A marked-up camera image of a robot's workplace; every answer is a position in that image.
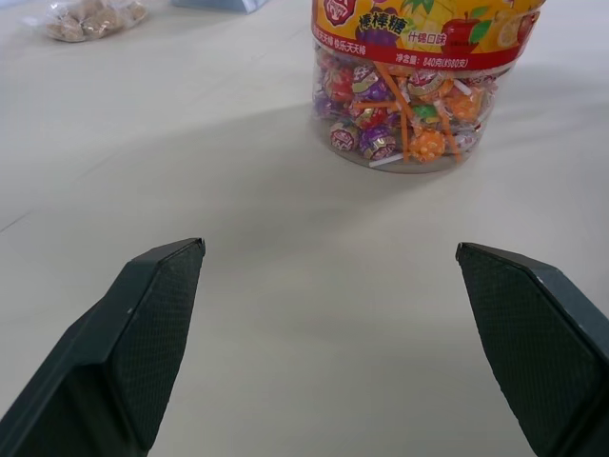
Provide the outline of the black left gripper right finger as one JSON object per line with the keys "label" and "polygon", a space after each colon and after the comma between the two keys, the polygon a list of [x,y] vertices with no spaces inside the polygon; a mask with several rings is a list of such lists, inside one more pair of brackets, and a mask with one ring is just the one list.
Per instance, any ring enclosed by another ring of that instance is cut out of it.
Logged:
{"label": "black left gripper right finger", "polygon": [[609,318],[559,269],[458,245],[486,359],[537,457],[609,457]]}

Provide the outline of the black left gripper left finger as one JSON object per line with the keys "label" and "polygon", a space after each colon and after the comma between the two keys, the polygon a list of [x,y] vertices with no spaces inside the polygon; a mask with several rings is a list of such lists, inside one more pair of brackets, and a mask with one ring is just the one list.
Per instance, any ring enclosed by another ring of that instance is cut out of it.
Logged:
{"label": "black left gripper left finger", "polygon": [[206,245],[130,260],[0,419],[0,457],[148,457],[182,364]]}

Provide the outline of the clear plastic lollipop jar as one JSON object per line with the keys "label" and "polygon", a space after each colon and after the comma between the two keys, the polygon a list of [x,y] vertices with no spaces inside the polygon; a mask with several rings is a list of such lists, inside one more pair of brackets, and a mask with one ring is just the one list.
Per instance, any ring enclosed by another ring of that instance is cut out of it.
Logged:
{"label": "clear plastic lollipop jar", "polygon": [[545,0],[311,0],[313,117],[329,149],[395,173],[480,143]]}

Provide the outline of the clear bag of brown snacks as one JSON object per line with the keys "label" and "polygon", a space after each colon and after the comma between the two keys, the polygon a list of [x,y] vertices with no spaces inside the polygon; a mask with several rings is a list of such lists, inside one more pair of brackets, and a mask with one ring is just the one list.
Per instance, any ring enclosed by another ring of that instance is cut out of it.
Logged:
{"label": "clear bag of brown snacks", "polygon": [[82,43],[130,30],[147,16],[141,0],[51,0],[44,14],[23,23],[52,40]]}

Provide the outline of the grey blue box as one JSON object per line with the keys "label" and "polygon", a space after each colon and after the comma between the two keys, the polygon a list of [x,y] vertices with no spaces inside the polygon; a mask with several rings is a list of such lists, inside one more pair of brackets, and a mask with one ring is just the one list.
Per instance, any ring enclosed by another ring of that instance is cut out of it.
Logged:
{"label": "grey blue box", "polygon": [[268,0],[170,0],[180,8],[212,9],[251,14],[263,7]]}

